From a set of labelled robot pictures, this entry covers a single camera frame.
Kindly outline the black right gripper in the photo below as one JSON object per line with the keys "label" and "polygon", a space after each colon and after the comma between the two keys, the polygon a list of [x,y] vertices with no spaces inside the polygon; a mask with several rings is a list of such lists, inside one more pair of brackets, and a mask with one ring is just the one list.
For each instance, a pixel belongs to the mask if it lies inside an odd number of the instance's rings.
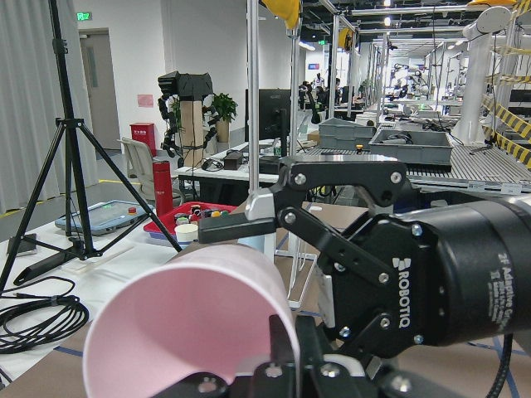
{"label": "black right gripper", "polygon": [[337,231],[302,207],[311,188],[344,183],[389,205],[406,181],[405,167],[283,158],[278,174],[266,224],[319,250],[333,307],[325,333],[343,354],[389,358],[416,345],[509,334],[509,201],[363,216]]}

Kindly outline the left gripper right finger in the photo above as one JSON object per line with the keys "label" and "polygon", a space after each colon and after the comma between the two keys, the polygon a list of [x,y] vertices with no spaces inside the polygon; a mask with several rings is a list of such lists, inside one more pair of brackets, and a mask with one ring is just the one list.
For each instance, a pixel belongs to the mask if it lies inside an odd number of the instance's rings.
{"label": "left gripper right finger", "polygon": [[323,361],[323,351],[315,320],[310,316],[299,316],[295,320],[295,329],[300,343],[301,366],[320,364]]}

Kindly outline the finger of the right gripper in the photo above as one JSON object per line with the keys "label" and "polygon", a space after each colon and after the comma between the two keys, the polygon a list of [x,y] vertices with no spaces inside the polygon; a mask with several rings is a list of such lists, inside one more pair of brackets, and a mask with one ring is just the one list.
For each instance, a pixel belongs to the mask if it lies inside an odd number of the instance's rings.
{"label": "finger of the right gripper", "polygon": [[198,222],[198,242],[213,244],[244,237],[275,233],[273,218],[249,221],[245,215],[203,218]]}

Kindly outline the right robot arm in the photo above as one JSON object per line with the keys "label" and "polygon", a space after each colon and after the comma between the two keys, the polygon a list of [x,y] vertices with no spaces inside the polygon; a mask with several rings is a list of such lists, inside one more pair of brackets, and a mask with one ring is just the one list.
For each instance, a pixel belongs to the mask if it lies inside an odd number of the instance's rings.
{"label": "right robot arm", "polygon": [[316,248],[326,332],[352,357],[529,329],[529,197],[363,216],[343,231],[302,206],[310,189],[325,185],[358,187],[368,201],[390,206],[406,172],[383,156],[283,158],[276,184],[253,192],[240,214],[200,220],[198,238],[206,244],[284,228]]}

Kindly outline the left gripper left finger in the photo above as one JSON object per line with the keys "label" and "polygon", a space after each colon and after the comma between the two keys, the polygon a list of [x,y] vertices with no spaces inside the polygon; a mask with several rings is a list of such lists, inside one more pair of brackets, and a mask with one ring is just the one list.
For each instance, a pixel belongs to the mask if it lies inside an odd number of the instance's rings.
{"label": "left gripper left finger", "polygon": [[279,315],[269,316],[270,361],[277,366],[294,366],[295,355],[285,325]]}

